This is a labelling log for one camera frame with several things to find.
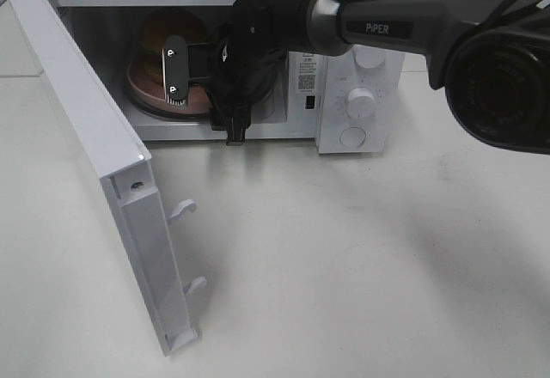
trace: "white table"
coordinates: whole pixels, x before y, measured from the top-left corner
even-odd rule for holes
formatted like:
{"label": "white table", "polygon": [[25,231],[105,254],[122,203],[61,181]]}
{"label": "white table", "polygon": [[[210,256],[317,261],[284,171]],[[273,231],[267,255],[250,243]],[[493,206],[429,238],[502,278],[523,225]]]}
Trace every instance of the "white table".
{"label": "white table", "polygon": [[[493,149],[403,74],[385,153],[309,141],[149,145],[203,338],[165,358],[0,8],[2,377],[540,377],[550,157]],[[408,70],[418,70],[409,64]]]}

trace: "open microwave door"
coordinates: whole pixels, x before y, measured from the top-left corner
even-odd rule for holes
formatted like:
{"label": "open microwave door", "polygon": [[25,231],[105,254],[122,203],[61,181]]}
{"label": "open microwave door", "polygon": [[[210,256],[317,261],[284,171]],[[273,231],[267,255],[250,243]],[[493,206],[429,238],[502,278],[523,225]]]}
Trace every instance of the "open microwave door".
{"label": "open microwave door", "polygon": [[204,283],[181,282],[151,155],[79,50],[48,0],[9,0],[33,51],[58,122],[79,164],[105,195],[165,355],[198,337],[186,299]]}

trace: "screw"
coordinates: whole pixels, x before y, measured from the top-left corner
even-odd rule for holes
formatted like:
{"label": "screw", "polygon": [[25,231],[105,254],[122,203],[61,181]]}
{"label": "screw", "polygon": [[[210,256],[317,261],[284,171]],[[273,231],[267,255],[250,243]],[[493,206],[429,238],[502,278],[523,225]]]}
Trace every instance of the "screw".
{"label": "screw", "polygon": [[132,186],[130,186],[130,189],[132,192],[139,192],[144,188],[144,186],[145,185],[143,182],[136,182]]}

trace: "qr code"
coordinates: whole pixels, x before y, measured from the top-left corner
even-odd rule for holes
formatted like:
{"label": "qr code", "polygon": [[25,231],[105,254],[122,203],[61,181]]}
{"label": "qr code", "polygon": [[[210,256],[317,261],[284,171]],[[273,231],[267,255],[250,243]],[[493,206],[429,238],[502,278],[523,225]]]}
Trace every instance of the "qr code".
{"label": "qr code", "polygon": [[298,76],[299,90],[313,90],[315,88],[315,75]]}

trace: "button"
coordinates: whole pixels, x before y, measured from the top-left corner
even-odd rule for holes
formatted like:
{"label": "button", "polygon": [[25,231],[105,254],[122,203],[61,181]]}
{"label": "button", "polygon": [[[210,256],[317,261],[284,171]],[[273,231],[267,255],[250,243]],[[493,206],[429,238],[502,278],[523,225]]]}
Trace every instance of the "button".
{"label": "button", "polygon": [[355,46],[353,57],[357,66],[364,69],[375,69],[386,61],[386,51],[377,47]]}
{"label": "button", "polygon": [[363,146],[365,140],[367,140],[367,134],[360,127],[350,127],[340,135],[340,143],[350,149]]}
{"label": "button", "polygon": [[368,118],[375,109],[375,96],[367,88],[355,88],[345,99],[345,111],[352,119]]}

